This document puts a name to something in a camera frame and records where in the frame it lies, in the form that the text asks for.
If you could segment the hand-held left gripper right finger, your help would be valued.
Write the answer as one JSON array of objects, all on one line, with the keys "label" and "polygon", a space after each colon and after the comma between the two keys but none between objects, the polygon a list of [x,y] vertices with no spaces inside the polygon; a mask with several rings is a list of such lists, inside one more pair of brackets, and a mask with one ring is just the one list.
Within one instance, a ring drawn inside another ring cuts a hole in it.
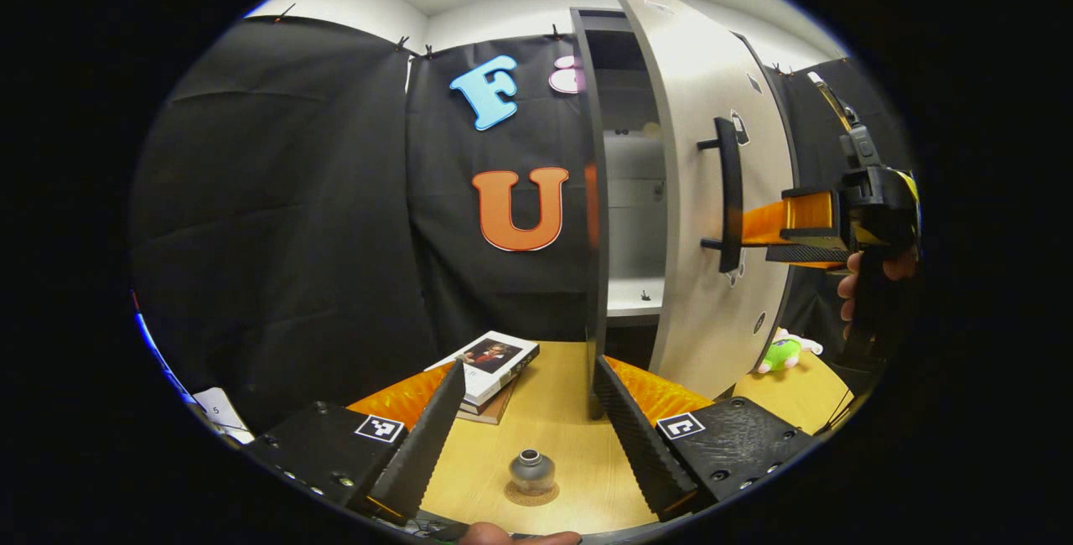
[{"label": "hand-held left gripper right finger", "polygon": [[661,522],[763,483],[815,442],[748,397],[712,402],[609,356],[596,358],[594,393]]}]

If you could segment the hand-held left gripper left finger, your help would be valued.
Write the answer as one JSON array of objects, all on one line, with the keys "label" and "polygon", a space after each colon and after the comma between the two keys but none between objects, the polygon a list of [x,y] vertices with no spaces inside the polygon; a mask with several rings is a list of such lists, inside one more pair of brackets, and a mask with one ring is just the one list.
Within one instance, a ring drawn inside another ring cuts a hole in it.
[{"label": "hand-held left gripper left finger", "polygon": [[433,475],[466,392],[450,360],[348,407],[318,401],[244,450],[319,499],[403,526]]}]

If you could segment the black cabinet door handle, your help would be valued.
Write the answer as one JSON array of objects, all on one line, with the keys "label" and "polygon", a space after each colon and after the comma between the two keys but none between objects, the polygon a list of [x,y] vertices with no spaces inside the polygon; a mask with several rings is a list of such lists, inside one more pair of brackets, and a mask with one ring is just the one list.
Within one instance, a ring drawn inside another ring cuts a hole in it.
[{"label": "black cabinet door handle", "polygon": [[737,132],[731,118],[712,119],[717,136],[702,139],[697,150],[718,150],[722,175],[722,236],[702,238],[701,248],[720,251],[719,272],[730,274],[739,269],[744,231],[744,185]]}]

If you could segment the round cork coaster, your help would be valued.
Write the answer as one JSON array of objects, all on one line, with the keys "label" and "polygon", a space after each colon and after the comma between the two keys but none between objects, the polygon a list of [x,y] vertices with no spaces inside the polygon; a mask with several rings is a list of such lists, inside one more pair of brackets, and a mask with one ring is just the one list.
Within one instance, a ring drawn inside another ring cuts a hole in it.
[{"label": "round cork coaster", "polygon": [[508,481],[503,492],[505,492],[505,498],[510,503],[515,504],[515,506],[536,507],[547,506],[552,501],[555,501],[560,494],[560,488],[559,484],[553,481],[552,487],[548,489],[528,491],[518,487],[514,481]]}]

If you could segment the silver bottle with colourful label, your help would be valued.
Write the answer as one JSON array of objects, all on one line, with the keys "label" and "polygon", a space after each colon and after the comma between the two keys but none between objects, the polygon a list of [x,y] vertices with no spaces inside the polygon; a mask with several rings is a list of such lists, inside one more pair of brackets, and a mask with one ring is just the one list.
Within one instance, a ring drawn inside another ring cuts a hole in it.
[{"label": "silver bottle with colourful label", "polygon": [[509,463],[512,487],[523,496],[543,496],[556,486],[557,466],[540,450],[526,447]]}]

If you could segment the grey cabinet door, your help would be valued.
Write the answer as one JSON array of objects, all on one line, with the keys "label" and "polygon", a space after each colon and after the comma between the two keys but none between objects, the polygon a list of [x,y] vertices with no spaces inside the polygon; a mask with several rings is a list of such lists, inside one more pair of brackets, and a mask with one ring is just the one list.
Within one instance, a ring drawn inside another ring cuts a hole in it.
[{"label": "grey cabinet door", "polygon": [[731,118],[740,145],[744,212],[797,181],[792,136],[748,41],[682,0],[619,0],[655,87],[666,162],[666,284],[652,373],[705,397],[727,391],[761,360],[780,322],[789,268],[741,247],[739,269],[719,272],[722,236],[717,136]]}]

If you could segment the white cabinet shelf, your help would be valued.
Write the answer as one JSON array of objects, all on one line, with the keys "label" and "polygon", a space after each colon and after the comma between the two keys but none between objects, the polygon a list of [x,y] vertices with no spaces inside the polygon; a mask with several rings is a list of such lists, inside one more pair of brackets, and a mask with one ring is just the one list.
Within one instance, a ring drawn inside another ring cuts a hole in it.
[{"label": "white cabinet shelf", "polygon": [[607,316],[652,316],[662,309],[663,278],[609,278]]}]

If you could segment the dark grey cabinet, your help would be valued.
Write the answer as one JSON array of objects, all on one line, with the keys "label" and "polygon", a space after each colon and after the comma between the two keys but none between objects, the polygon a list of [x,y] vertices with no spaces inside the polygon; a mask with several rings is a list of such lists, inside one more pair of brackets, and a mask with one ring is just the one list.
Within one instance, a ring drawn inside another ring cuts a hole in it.
[{"label": "dark grey cabinet", "polygon": [[661,320],[607,316],[609,278],[666,281],[666,162],[655,87],[624,13],[573,8],[588,229],[587,363],[598,355],[648,368]]}]

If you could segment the thin white book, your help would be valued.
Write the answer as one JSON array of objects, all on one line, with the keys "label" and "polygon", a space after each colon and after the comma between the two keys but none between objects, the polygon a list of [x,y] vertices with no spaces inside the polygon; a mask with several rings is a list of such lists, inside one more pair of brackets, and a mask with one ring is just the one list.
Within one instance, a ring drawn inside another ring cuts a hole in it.
[{"label": "thin white book", "polygon": [[499,391],[497,395],[493,396],[480,406],[471,406],[464,402],[459,407],[459,417],[462,418],[464,415],[475,415],[484,423],[498,423],[503,414],[503,411],[505,411],[505,407],[512,397],[512,388],[503,388],[502,391]]}]

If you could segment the brown book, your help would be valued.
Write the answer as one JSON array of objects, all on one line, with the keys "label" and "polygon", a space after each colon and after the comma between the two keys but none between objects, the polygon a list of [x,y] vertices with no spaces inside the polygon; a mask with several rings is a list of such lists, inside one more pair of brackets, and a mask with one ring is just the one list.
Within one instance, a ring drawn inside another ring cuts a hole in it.
[{"label": "brown book", "polygon": [[505,409],[515,391],[516,384],[517,380],[510,381],[486,404],[477,407],[477,413],[473,413],[466,406],[461,406],[459,411],[456,412],[456,418],[471,419],[471,422],[486,423],[486,425],[499,425],[502,416],[505,415]]}]

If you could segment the green and white plush toy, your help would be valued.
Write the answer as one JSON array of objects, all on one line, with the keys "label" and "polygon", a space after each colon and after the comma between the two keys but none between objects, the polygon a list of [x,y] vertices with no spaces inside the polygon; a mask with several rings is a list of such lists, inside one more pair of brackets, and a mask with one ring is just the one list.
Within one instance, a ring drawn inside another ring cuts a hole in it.
[{"label": "green and white plush toy", "polygon": [[819,356],[823,353],[824,347],[804,336],[791,334],[787,328],[778,328],[755,372],[767,374],[793,368],[802,360],[802,351],[806,350]]}]

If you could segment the white portrait cover book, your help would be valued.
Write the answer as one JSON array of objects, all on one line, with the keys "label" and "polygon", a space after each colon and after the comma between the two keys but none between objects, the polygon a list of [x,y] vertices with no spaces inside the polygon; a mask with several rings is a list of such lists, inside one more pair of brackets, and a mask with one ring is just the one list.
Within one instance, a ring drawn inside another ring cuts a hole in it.
[{"label": "white portrait cover book", "polygon": [[464,366],[466,378],[466,393],[461,403],[480,406],[520,374],[521,369],[536,358],[540,351],[541,347],[536,341],[500,332],[486,332],[426,369],[430,371],[454,360],[459,362]]}]

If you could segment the white paper sheet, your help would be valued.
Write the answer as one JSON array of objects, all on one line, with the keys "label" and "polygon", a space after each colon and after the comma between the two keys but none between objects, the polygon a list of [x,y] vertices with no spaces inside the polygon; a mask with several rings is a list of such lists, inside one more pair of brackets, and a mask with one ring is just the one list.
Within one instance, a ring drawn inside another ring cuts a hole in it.
[{"label": "white paper sheet", "polygon": [[202,407],[205,416],[219,433],[236,439],[241,444],[249,444],[256,438],[231,404],[225,389],[217,386],[196,392],[193,399]]}]

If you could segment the black backdrop cloth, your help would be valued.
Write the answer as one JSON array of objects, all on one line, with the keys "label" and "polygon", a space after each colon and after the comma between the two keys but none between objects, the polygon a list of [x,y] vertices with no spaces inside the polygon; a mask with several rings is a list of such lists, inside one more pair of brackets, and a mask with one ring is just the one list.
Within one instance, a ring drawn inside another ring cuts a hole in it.
[{"label": "black backdrop cloth", "polygon": [[145,142],[133,282],[156,347],[252,432],[346,406],[485,332],[583,341],[590,118],[571,34],[414,56],[246,18]]}]

